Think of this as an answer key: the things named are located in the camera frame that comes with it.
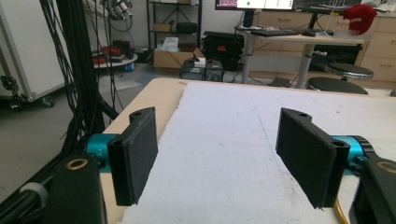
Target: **black equipment box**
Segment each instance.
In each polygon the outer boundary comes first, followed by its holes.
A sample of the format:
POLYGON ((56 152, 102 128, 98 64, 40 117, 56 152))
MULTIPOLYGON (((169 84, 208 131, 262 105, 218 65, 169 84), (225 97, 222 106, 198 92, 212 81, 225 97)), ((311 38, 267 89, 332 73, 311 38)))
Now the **black equipment box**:
POLYGON ((180 79, 205 80, 205 69, 194 66, 194 59, 186 60, 181 66, 180 79))
POLYGON ((221 61, 225 71, 236 71, 245 38, 239 34, 206 31, 203 54, 210 60, 221 61))
POLYGON ((205 71, 206 81, 222 82, 224 78, 224 72, 225 71, 223 70, 220 61, 213 61, 213 60, 206 61, 206 71, 205 71))
POLYGON ((198 25, 194 22, 178 22, 176 24, 176 30, 179 34, 192 35, 197 32, 197 29, 198 25))

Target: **monitor screen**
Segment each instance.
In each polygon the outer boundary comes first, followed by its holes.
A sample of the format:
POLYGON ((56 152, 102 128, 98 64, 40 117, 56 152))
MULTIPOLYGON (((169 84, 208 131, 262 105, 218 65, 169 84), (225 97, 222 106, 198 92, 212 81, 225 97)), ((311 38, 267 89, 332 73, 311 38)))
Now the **monitor screen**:
POLYGON ((294 9, 318 14, 343 14, 345 9, 360 3, 361 0, 294 0, 294 9))
POLYGON ((244 10, 261 8, 263 10, 292 11, 294 0, 216 0, 216 10, 244 10))

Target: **black case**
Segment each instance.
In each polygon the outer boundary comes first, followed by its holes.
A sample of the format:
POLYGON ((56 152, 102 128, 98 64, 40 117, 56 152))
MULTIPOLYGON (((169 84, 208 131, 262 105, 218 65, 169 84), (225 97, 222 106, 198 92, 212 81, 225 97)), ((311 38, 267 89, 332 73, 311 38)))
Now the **black case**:
POLYGON ((177 32, 183 35, 192 35, 197 32, 197 29, 198 25, 194 22, 178 22, 176 24, 177 32))
POLYGON ((239 34, 206 31, 203 54, 210 60, 218 60, 225 71, 236 71, 241 59, 245 38, 239 34))

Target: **black stool seat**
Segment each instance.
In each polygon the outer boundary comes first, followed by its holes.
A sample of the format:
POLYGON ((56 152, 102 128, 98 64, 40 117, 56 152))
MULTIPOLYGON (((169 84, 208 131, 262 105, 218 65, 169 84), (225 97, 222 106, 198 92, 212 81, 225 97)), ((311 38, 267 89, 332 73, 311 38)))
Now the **black stool seat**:
POLYGON ((331 77, 312 77, 307 81, 307 88, 311 90, 320 90, 320 91, 339 91, 339 92, 348 92, 348 93, 356 93, 356 94, 368 94, 368 92, 353 83, 335 79, 331 77))
POLYGON ((324 67, 324 70, 338 76, 360 79, 370 79, 374 75, 370 69, 349 63, 328 63, 324 67))

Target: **drawer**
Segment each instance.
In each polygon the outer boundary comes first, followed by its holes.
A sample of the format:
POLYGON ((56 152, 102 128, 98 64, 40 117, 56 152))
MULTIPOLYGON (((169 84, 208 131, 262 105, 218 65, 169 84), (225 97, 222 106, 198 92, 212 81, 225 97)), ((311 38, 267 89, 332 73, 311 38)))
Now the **drawer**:
POLYGON ((302 52, 294 52, 294 51, 280 51, 280 56, 303 56, 302 52))
POLYGON ((361 66, 374 72, 373 80, 396 82, 396 60, 364 57, 361 66))
POLYGON ((396 60, 396 34, 375 33, 364 56, 393 58, 396 60))
POLYGON ((279 56, 279 50, 263 50, 257 49, 253 51, 253 55, 271 55, 271 56, 279 56))
POLYGON ((302 52, 304 50, 304 44, 268 43, 256 38, 253 49, 302 52))
MULTIPOLYGON (((374 31, 377 26, 379 18, 375 18, 373 23, 369 29, 369 31, 374 31)), ((331 16, 331 15, 323 15, 318 18, 318 23, 315 24, 315 28, 317 29, 326 29, 337 31, 337 30, 347 30, 349 27, 349 20, 344 20, 344 16, 331 16)))
POLYGON ((260 13, 259 25, 263 27, 303 26, 303 25, 307 25, 310 20, 311 20, 310 13, 264 11, 260 13))
POLYGON ((375 30, 377 32, 396 33, 396 18, 380 18, 375 30))

